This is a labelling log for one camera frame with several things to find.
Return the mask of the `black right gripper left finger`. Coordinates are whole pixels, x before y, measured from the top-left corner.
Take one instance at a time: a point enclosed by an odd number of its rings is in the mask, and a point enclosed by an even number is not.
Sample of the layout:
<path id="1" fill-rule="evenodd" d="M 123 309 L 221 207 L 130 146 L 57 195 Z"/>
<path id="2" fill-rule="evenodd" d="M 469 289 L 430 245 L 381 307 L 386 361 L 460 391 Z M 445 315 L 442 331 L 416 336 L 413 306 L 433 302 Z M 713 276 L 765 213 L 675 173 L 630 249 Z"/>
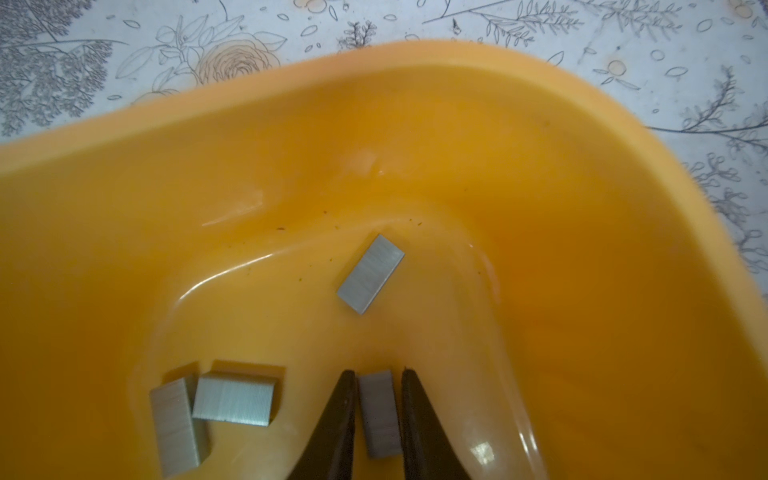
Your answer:
<path id="1" fill-rule="evenodd" d="M 356 406 L 356 374 L 345 370 L 288 479 L 352 478 Z"/>

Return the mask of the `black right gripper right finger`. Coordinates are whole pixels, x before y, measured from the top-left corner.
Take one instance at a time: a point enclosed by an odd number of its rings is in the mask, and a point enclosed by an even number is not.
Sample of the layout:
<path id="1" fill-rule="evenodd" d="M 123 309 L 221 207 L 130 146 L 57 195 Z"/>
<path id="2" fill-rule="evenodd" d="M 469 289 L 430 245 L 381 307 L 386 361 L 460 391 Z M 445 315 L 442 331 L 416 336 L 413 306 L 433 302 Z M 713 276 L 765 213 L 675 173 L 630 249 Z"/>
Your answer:
<path id="1" fill-rule="evenodd" d="M 401 377 L 405 478 L 469 479 L 413 369 Z"/>

